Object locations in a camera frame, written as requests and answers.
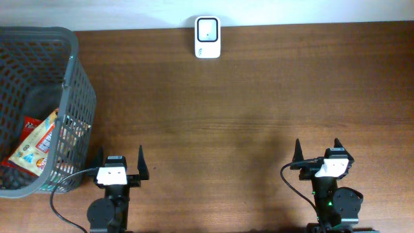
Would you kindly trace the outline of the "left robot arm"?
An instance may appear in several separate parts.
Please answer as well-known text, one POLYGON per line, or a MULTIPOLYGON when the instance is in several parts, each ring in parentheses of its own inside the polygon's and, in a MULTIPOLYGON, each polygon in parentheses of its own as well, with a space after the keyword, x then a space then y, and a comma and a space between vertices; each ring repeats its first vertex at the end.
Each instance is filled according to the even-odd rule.
POLYGON ((127 174, 124 156, 105 157, 102 148, 91 163, 94 184, 105 191, 104 197, 93 201, 87 210, 90 232, 126 232, 130 189, 141 187, 149 179, 142 146, 138 148, 137 174, 127 174))

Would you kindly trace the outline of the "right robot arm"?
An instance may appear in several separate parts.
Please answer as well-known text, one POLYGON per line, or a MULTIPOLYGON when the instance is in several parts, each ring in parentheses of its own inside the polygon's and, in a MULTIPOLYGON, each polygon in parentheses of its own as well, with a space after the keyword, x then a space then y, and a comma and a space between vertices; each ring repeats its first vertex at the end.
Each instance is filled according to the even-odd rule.
POLYGON ((317 223, 309 223, 307 232, 352 232, 358 224, 363 195, 348 187, 339 187, 351 169, 354 158, 338 139, 324 156, 304 159, 299 140, 295 141, 291 170, 298 170, 299 180, 312 183, 313 208, 317 223))

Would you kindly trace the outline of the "cream yellow snack bag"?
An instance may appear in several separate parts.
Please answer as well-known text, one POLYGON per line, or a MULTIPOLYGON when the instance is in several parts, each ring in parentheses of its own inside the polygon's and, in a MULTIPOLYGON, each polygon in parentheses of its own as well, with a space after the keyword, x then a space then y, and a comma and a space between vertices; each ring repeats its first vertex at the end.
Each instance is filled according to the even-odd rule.
MULTIPOLYGON (((51 149, 52 132, 56 126, 58 109, 55 109, 44 121, 36 126, 15 149, 13 154, 7 158, 4 165, 21 168, 32 175, 40 176, 45 169, 48 153, 51 149)), ((74 122, 69 116, 69 128, 74 130, 70 133, 68 129, 61 129, 59 136, 63 137, 70 145, 75 146, 78 139, 82 137, 86 129, 91 126, 85 122, 74 122)))

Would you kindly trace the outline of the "red snack bag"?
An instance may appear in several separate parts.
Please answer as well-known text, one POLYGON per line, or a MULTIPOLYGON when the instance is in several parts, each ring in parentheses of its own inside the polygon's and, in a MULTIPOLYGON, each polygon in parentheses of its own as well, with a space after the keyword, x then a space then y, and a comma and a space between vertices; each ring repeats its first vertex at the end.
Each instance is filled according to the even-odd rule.
POLYGON ((1 161, 1 165, 2 166, 5 166, 7 168, 14 168, 14 169, 16 169, 19 172, 27 173, 27 174, 29 174, 29 176, 35 177, 36 175, 34 173, 32 173, 32 172, 30 172, 28 170, 25 170, 24 168, 22 168, 22 167, 20 167, 20 166, 18 166, 16 164, 14 164, 13 162, 10 162, 9 161, 9 158, 17 150, 17 148, 20 146, 20 144, 34 131, 34 129, 36 127, 38 127, 42 123, 41 120, 38 120, 38 119, 35 119, 35 118, 31 118, 29 116, 25 116, 24 117, 24 120, 25 121, 24 121, 24 124, 23 124, 23 129, 22 129, 22 132, 20 134, 19 140, 18 141, 15 141, 12 144, 12 147, 11 147, 12 150, 11 150, 11 152, 9 153, 8 156, 6 156, 5 159, 3 159, 1 161))

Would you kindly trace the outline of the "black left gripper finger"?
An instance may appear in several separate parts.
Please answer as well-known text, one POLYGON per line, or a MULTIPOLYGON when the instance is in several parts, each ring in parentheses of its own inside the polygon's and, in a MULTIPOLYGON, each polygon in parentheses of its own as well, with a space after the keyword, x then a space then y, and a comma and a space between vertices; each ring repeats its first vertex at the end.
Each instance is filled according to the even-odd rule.
POLYGON ((149 180, 149 170, 145 162, 142 145, 139 146, 139 150, 138 150, 137 169, 139 172, 140 180, 149 180))
POLYGON ((98 149, 97 154, 93 157, 91 161, 91 168, 99 168, 102 166, 103 162, 104 162, 104 149, 101 146, 98 149))

